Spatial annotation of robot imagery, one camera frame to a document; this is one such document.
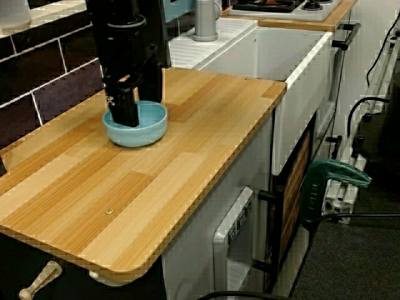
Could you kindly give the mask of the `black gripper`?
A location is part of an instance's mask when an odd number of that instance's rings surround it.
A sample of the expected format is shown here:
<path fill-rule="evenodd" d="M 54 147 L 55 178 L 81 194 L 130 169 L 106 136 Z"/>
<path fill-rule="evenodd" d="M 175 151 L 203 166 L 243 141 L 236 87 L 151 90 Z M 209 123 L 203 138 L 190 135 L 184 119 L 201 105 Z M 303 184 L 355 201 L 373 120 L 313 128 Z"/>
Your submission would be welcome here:
<path fill-rule="evenodd" d="M 143 15 L 95 19 L 97 55 L 105 69 L 109 110 L 115 123 L 132 128 L 139 125 L 134 89 L 138 89 L 141 101 L 160 103 L 163 98 L 158 47 L 146 40 L 146 23 Z"/>

